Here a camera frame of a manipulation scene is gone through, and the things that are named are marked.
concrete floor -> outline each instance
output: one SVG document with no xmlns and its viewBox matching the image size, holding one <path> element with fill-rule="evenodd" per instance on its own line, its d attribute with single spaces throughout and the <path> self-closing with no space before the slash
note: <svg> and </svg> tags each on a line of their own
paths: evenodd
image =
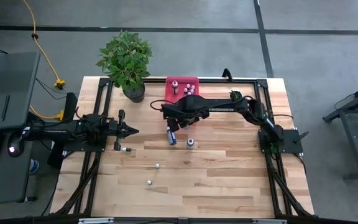
<svg viewBox="0 0 358 224">
<path fill-rule="evenodd" d="M 28 1 L 39 25 L 100 27 L 191 27 L 257 29 L 252 0 L 49 0 Z M 358 0 L 260 0 L 266 29 L 358 30 Z M 0 0 L 0 24 L 31 25 L 20 0 Z M 30 31 L 0 30 L 0 49 L 9 53 L 38 51 Z M 103 75 L 94 64 L 98 49 L 113 32 L 38 32 L 39 42 L 67 81 L 78 92 L 85 75 Z M 229 68 L 235 77 L 266 77 L 259 34 L 142 32 L 154 57 L 152 75 L 220 77 Z M 305 163 L 315 214 L 358 221 L 358 180 L 344 183 L 355 172 L 342 124 L 321 119 L 335 102 L 358 90 L 358 36 L 267 35 L 274 77 L 285 79 L 295 124 L 310 131 L 304 138 Z M 38 78 L 52 86 L 54 75 L 44 58 Z M 51 100 L 36 86 L 32 104 L 42 114 L 57 114 L 64 100 Z M 45 165 L 44 150 L 35 157 Z M 38 201 L 0 205 L 0 218 L 40 215 L 56 172 L 47 168 L 37 178 Z"/>
</svg>

plant pot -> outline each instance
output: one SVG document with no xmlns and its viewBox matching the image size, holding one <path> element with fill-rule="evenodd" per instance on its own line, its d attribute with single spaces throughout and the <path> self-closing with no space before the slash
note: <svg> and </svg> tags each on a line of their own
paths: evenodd
<svg viewBox="0 0 358 224">
<path fill-rule="evenodd" d="M 142 83 L 137 89 L 133 89 L 132 87 L 128 86 L 127 91 L 124 91 L 124 94 L 128 97 L 128 99 L 132 100 L 132 102 L 140 103 L 144 99 L 144 91 L 145 86 L 144 83 Z"/>
</svg>

red object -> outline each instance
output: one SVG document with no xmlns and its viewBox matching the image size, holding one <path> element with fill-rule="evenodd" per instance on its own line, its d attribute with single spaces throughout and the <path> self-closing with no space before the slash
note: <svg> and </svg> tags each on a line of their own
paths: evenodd
<svg viewBox="0 0 358 224">
<path fill-rule="evenodd" d="M 178 94 L 173 93 L 173 81 L 178 82 Z M 180 100 L 180 98 L 186 96 L 185 88 L 187 84 L 190 84 L 190 89 L 192 85 L 195 86 L 193 94 L 199 95 L 198 87 L 200 83 L 197 77 L 167 77 L 165 81 L 165 100 L 171 101 L 172 103 L 176 103 L 178 100 Z"/>
</svg>

wooden table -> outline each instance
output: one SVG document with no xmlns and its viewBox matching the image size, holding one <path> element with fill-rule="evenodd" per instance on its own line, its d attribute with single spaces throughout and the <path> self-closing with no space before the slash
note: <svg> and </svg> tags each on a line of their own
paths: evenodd
<svg viewBox="0 0 358 224">
<path fill-rule="evenodd" d="M 84 77 L 78 100 L 80 116 L 93 112 L 99 79 Z M 283 79 L 267 80 L 273 113 L 291 114 Z M 231 88 L 254 96 L 253 86 L 230 83 L 201 83 L 200 95 L 228 98 Z M 132 103 L 120 88 L 113 88 L 109 117 L 117 118 L 118 110 L 124 109 L 126 123 L 140 133 L 122 141 L 123 147 L 134 149 L 132 152 L 114 151 L 115 137 L 109 137 L 102 153 L 92 216 L 273 217 L 266 161 L 257 137 L 260 127 L 237 113 L 211 113 L 208 119 L 177 131 L 178 143 L 170 146 L 167 122 L 161 112 L 149 106 L 153 100 L 164 99 L 164 93 L 164 84 L 146 83 L 144 101 Z M 289 117 L 277 116 L 275 121 L 284 129 L 293 127 Z M 185 148 L 188 138 L 195 140 L 193 150 Z M 83 157 L 83 152 L 76 152 L 63 161 L 51 212 L 61 208 L 78 186 Z M 302 163 L 291 154 L 282 157 L 288 187 L 302 206 L 313 213 Z M 160 168 L 156 169 L 155 164 L 160 164 Z M 278 194 L 284 212 L 281 191 Z"/>
</svg>

potted plant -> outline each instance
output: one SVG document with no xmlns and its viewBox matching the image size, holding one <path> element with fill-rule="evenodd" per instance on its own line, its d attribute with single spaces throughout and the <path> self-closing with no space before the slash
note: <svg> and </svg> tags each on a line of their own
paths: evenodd
<svg viewBox="0 0 358 224">
<path fill-rule="evenodd" d="M 143 78 L 150 75 L 146 67 L 152 56 L 149 43 L 142 41 L 139 34 L 121 31 L 100 52 L 103 58 L 96 65 L 108 74 L 116 87 L 122 88 L 130 100 L 141 102 L 145 92 Z"/>
</svg>

